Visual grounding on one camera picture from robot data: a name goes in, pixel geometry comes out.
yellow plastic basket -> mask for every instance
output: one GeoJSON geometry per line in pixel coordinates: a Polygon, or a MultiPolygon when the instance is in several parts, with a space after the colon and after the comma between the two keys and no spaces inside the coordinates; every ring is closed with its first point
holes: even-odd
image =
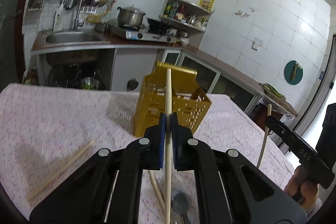
{"type": "Polygon", "coordinates": [[[211,106],[209,98],[196,83],[197,71],[157,61],[156,69],[142,81],[134,114],[134,136],[143,137],[146,128],[159,123],[165,112],[166,71],[171,69],[172,112],[178,123],[195,133],[211,106]]]}

yellow poster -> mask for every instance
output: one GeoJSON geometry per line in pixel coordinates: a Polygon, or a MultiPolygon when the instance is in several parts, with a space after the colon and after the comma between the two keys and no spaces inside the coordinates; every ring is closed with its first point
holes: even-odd
{"type": "Polygon", "coordinates": [[[199,0],[198,5],[211,12],[214,2],[215,0],[199,0]]]}

gray spoon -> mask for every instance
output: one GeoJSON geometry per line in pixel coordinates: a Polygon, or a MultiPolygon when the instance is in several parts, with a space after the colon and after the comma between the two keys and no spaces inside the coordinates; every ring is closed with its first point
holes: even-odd
{"type": "Polygon", "coordinates": [[[190,224],[187,216],[187,211],[191,206],[190,198],[184,193],[178,193],[172,201],[173,209],[175,212],[183,216],[184,224],[190,224]]]}

corner shelf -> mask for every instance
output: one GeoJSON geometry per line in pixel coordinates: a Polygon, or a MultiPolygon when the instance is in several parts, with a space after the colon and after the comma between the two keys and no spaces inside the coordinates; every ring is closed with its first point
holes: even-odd
{"type": "Polygon", "coordinates": [[[162,22],[171,25],[173,28],[183,30],[185,32],[190,32],[190,31],[205,32],[205,30],[201,28],[195,27],[189,23],[184,23],[174,18],[160,16],[160,19],[162,22]]]}
{"type": "Polygon", "coordinates": [[[209,12],[208,10],[204,9],[203,7],[198,6],[197,4],[188,2],[186,0],[173,0],[173,1],[177,1],[179,3],[185,4],[186,9],[188,11],[188,14],[190,14],[190,15],[195,15],[197,17],[212,15],[212,12],[209,12]]]}

pink patterned tablecloth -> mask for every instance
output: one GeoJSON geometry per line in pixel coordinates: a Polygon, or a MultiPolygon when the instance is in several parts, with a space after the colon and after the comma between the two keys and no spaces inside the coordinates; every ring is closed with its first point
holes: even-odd
{"type": "MultiPolygon", "coordinates": [[[[0,94],[0,181],[7,194],[29,218],[31,210],[98,149],[125,148],[132,136],[131,120],[137,93],[73,90],[11,84],[0,94]],[[65,165],[78,150],[94,140],[83,156],[36,198],[26,195],[65,165]]],[[[211,148],[235,148],[253,164],[257,163],[263,131],[226,95],[209,95],[211,108],[194,137],[211,148]]],[[[261,171],[280,188],[294,173],[292,165],[268,138],[261,171]]],[[[163,188],[164,172],[156,171],[163,188]]],[[[193,172],[172,171],[172,189],[192,197],[188,212],[199,223],[193,172]]],[[[172,222],[179,220],[172,211],[172,222]]],[[[143,172],[139,223],[164,223],[164,215],[143,172]]]]}

